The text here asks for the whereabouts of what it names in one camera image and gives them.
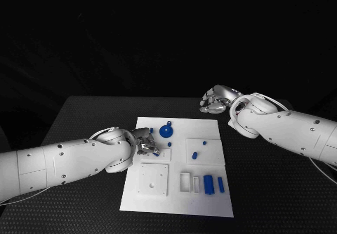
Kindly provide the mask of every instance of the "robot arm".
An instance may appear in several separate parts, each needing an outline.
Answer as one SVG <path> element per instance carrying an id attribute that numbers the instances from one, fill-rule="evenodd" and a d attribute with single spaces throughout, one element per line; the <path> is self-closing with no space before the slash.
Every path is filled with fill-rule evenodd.
<path id="1" fill-rule="evenodd" d="M 111 128 L 96 139 L 79 139 L 0 154 L 0 201 L 132 165 L 135 149 L 160 153 L 148 128 Z"/>
<path id="2" fill-rule="evenodd" d="M 200 105 L 206 98 L 210 101 L 200 111 L 217 114 L 229 107 L 227 124 L 245 137 L 256 138 L 260 135 L 269 143 L 294 153 L 335 165 L 337 122 L 289 111 L 285 107 L 285 111 L 279 112 L 265 97 L 256 93 L 243 95 L 229 87 L 216 85 L 201 98 Z"/>

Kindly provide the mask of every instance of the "white platform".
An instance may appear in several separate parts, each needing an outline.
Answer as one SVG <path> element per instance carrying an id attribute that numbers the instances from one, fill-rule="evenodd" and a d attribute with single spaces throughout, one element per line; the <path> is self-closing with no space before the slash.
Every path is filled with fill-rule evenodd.
<path id="1" fill-rule="evenodd" d="M 171 121 L 173 135 L 170 138 L 163 138 L 158 131 L 168 120 Z M 167 157 L 160 157 L 161 155 L 158 157 L 151 154 L 148 154 L 148 156 L 134 155 L 134 165 L 128 168 L 119 210 L 233 217 L 224 160 L 222 158 L 223 150 L 222 144 L 219 144 L 220 134 L 217 121 L 209 119 L 138 117 L 137 128 L 142 127 L 154 128 L 152 136 L 155 144 L 161 152 L 165 152 L 165 155 L 170 151 L 170 160 Z M 196 142 L 207 141 L 207 144 L 200 145 L 201 148 L 197 149 L 196 146 L 190 146 L 187 139 L 191 139 L 197 147 L 199 143 Z M 197 158 L 191 162 L 193 164 L 187 164 L 187 157 L 191 158 L 191 155 L 187 155 L 187 145 L 190 151 L 203 150 L 200 154 L 197 154 Z M 207 164 L 201 162 L 204 159 L 201 155 L 204 156 L 206 154 L 209 157 Z M 152 176 L 145 178 L 145 182 L 144 179 L 140 178 L 142 174 L 141 165 L 144 166 L 145 164 L 161 164 L 161 166 L 167 166 L 167 194 L 163 194 L 164 192 L 161 191 L 165 180 L 158 179 L 157 169 L 150 169 L 147 172 L 152 173 Z M 190 173 L 190 192 L 180 192 L 180 173 Z M 213 195 L 204 194 L 204 175 L 213 176 Z M 193 190 L 193 177 L 199 178 L 199 194 L 194 194 Z M 217 177 L 223 178 L 224 193 L 220 193 L 219 190 Z M 152 189 L 157 188 L 155 185 L 158 185 L 158 183 L 160 192 L 155 194 Z M 140 186 L 147 189 L 145 194 L 141 194 L 141 192 L 138 193 Z"/>

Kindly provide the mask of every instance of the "dark gray table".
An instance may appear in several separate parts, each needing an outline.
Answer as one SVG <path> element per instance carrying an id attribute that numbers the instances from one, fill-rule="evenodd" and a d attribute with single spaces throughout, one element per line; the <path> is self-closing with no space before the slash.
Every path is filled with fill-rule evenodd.
<path id="1" fill-rule="evenodd" d="M 245 138 L 227 125 L 227 111 L 219 115 L 201 113 L 199 101 L 174 97 L 70 97 L 43 145 L 86 138 L 111 126 L 132 130 L 137 117 L 216 119 L 235 218 L 119 211 L 127 171 L 108 174 L 104 170 L 7 205 L 0 232 L 335 233 L 337 185 L 304 156 L 262 137 Z M 279 102 L 291 109 L 285 100 Z"/>

